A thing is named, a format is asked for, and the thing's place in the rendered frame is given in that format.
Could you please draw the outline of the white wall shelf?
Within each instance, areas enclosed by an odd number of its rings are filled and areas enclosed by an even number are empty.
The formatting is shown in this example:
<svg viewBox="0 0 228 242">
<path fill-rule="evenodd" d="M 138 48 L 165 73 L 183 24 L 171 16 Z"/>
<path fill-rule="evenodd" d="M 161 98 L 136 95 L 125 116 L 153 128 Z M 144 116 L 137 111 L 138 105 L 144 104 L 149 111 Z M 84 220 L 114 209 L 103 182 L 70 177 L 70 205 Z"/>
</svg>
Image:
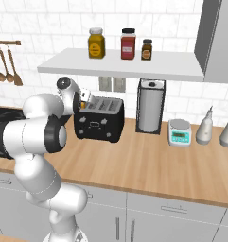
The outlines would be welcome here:
<svg viewBox="0 0 228 242">
<path fill-rule="evenodd" d="M 90 59 L 87 49 L 66 48 L 37 69 L 48 74 L 203 82 L 195 54 L 183 52 L 154 51 L 151 60 L 141 60 L 136 51 L 133 60 L 122 60 L 119 50 L 107 50 L 103 59 Z"/>
</svg>

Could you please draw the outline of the grey drawer front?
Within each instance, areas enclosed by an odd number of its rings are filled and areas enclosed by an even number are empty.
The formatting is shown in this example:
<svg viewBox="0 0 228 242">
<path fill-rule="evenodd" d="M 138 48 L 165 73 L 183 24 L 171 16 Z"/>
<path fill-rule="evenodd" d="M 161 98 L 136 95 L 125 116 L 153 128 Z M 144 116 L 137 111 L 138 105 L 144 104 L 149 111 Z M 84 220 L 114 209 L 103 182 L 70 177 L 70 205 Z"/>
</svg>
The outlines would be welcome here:
<svg viewBox="0 0 228 242">
<path fill-rule="evenodd" d="M 93 204 L 107 205 L 116 208 L 126 207 L 126 193 L 121 191 L 115 191 L 112 189 L 104 189 L 93 186 L 80 185 L 80 188 L 84 189 L 90 194 L 93 194 L 93 198 L 88 201 Z"/>
<path fill-rule="evenodd" d="M 0 191 L 25 192 L 14 174 L 0 172 Z"/>
<path fill-rule="evenodd" d="M 136 223 L 145 226 L 188 226 L 216 228 L 225 209 L 213 205 L 164 199 L 129 193 L 127 208 L 139 215 Z"/>
</svg>

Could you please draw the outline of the small brown spice jar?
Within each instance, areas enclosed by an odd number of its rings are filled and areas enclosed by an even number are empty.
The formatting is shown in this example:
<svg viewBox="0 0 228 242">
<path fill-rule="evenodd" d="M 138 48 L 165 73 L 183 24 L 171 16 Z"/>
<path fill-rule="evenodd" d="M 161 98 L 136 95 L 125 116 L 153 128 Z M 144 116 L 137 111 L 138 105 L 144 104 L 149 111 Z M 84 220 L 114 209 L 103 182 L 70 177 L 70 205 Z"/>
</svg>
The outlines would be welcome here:
<svg viewBox="0 0 228 242">
<path fill-rule="evenodd" d="M 145 39 L 143 41 L 142 52 L 141 52 L 141 60 L 142 61 L 150 61 L 152 54 L 152 40 Z"/>
</svg>

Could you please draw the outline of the grey range hood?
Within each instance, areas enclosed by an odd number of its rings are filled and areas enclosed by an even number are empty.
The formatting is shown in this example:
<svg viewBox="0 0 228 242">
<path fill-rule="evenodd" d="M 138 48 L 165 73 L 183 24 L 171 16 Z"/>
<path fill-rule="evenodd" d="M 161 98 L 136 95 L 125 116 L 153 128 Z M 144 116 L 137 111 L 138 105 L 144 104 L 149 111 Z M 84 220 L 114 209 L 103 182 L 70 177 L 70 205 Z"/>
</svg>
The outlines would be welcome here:
<svg viewBox="0 0 228 242">
<path fill-rule="evenodd" d="M 228 0 L 203 0 L 194 53 L 205 82 L 228 83 Z"/>
</svg>

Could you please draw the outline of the white paper towel roll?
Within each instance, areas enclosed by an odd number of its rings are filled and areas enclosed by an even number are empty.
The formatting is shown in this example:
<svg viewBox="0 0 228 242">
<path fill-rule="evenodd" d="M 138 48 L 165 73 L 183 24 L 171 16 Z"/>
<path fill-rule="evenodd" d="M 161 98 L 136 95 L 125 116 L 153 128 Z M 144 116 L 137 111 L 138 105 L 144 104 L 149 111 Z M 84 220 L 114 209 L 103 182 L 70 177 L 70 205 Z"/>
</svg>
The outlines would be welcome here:
<svg viewBox="0 0 228 242">
<path fill-rule="evenodd" d="M 159 128 L 164 82 L 142 79 L 140 86 L 139 128 L 144 132 L 155 132 Z"/>
</svg>

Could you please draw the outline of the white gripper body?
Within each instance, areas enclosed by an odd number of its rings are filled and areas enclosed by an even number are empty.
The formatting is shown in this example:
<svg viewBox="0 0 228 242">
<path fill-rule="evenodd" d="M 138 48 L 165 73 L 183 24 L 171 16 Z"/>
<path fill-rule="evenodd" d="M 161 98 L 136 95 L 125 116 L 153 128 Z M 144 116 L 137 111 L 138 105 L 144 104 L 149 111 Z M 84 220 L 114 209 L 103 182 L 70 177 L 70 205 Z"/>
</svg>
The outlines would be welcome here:
<svg viewBox="0 0 228 242">
<path fill-rule="evenodd" d="M 90 95 L 87 102 L 86 102 L 86 108 L 88 108 L 90 105 L 95 104 L 96 98 L 94 95 Z"/>
</svg>

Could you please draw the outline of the white kitchen scale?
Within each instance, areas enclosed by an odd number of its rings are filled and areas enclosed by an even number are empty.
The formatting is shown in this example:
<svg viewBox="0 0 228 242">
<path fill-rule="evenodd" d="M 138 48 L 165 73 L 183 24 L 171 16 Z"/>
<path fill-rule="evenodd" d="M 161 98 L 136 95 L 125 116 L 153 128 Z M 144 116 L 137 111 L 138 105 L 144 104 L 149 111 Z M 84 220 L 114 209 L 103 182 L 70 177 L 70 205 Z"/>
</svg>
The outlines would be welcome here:
<svg viewBox="0 0 228 242">
<path fill-rule="evenodd" d="M 168 144 L 173 147 L 190 147 L 191 125 L 183 119 L 170 119 L 167 124 Z"/>
</svg>

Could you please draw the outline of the black toaster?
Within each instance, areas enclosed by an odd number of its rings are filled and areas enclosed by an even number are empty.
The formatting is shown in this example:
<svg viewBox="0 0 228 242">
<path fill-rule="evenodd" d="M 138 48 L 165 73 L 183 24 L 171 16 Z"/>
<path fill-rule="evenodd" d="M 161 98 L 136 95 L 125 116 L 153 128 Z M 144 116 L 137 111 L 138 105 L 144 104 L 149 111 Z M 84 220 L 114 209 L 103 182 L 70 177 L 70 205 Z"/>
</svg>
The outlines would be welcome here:
<svg viewBox="0 0 228 242">
<path fill-rule="evenodd" d="M 124 101 L 120 98 L 97 96 L 74 115 L 75 134 L 79 139 L 117 143 L 124 127 Z"/>
</svg>

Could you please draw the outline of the grey cupboard door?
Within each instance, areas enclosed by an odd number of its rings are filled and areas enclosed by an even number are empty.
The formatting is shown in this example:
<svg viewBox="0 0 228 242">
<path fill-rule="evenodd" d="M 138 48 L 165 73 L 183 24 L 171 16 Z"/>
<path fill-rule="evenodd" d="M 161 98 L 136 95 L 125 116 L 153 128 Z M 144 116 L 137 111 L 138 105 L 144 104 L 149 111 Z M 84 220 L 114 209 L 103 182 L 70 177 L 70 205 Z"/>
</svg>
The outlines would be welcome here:
<svg viewBox="0 0 228 242">
<path fill-rule="evenodd" d="M 133 242 L 213 242 L 218 225 L 174 216 L 127 211 L 127 242 L 135 219 Z"/>
<path fill-rule="evenodd" d="M 119 240 L 116 240 L 116 217 L 120 219 Z M 125 208 L 116 208 L 89 202 L 85 209 L 76 215 L 76 221 L 89 242 L 125 242 Z"/>
<path fill-rule="evenodd" d="M 25 192 L 0 188 L 0 228 L 3 235 L 42 242 L 50 233 L 49 212 L 30 204 Z"/>
</svg>

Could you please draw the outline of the yellow spice jar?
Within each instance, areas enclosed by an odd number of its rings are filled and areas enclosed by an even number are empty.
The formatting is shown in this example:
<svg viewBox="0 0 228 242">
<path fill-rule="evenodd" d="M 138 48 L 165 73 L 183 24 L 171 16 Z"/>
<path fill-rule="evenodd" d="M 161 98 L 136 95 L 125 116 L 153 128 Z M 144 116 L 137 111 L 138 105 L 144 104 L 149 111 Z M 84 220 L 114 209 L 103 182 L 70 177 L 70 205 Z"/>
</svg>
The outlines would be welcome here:
<svg viewBox="0 0 228 242">
<path fill-rule="evenodd" d="M 102 59 L 105 56 L 105 38 L 101 27 L 92 27 L 89 30 L 88 50 L 90 59 Z"/>
</svg>

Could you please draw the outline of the wooden spatula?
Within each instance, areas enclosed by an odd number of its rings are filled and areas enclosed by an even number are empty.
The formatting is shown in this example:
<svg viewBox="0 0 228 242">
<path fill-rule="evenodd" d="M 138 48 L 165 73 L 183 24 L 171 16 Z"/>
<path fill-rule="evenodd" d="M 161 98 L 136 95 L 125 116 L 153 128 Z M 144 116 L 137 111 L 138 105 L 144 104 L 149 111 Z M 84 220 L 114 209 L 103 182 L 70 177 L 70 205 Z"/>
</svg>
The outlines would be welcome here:
<svg viewBox="0 0 228 242">
<path fill-rule="evenodd" d="M 10 61 L 10 64 L 12 66 L 12 70 L 13 70 L 13 74 L 14 74 L 14 84 L 17 85 L 17 86 L 22 86 L 23 82 L 22 82 L 20 76 L 16 72 L 14 61 L 13 61 L 13 57 L 12 57 L 12 53 L 11 53 L 10 49 L 8 49 L 8 55 L 9 55 L 9 61 Z"/>
</svg>

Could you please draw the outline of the red spice jar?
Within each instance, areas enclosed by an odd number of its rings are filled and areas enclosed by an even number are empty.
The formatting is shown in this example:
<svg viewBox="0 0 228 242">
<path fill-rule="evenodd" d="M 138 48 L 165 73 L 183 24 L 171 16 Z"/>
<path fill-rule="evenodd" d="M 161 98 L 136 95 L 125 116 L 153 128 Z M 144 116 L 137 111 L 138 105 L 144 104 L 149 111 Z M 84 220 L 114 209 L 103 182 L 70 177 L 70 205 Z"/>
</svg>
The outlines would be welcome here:
<svg viewBox="0 0 228 242">
<path fill-rule="evenodd" d="M 121 59 L 133 60 L 135 56 L 135 29 L 123 28 L 121 35 Z"/>
</svg>

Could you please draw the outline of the grey wall outlet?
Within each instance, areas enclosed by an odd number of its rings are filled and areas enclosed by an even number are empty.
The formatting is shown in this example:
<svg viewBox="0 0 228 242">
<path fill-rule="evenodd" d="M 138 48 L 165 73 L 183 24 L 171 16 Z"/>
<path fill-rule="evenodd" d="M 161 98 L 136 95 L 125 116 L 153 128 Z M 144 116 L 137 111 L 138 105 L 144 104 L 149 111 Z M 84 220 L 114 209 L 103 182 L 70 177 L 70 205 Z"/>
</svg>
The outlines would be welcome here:
<svg viewBox="0 0 228 242">
<path fill-rule="evenodd" d="M 114 91 L 124 93 L 126 91 L 126 79 L 114 78 Z"/>
<path fill-rule="evenodd" d="M 111 77 L 99 77 L 99 90 L 110 92 L 112 90 L 112 78 Z"/>
</svg>

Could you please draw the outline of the black hob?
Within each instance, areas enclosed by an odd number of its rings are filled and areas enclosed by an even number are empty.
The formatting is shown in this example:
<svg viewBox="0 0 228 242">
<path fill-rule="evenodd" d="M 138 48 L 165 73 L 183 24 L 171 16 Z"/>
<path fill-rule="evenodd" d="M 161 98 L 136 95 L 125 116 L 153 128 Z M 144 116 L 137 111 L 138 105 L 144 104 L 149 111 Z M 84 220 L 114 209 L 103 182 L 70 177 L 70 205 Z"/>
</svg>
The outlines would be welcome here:
<svg viewBox="0 0 228 242">
<path fill-rule="evenodd" d="M 23 111 L 19 109 L 8 109 L 0 107 L 0 124 L 4 122 L 24 119 Z M 7 158 L 11 160 L 11 157 L 5 152 L 0 150 L 0 158 Z"/>
</svg>

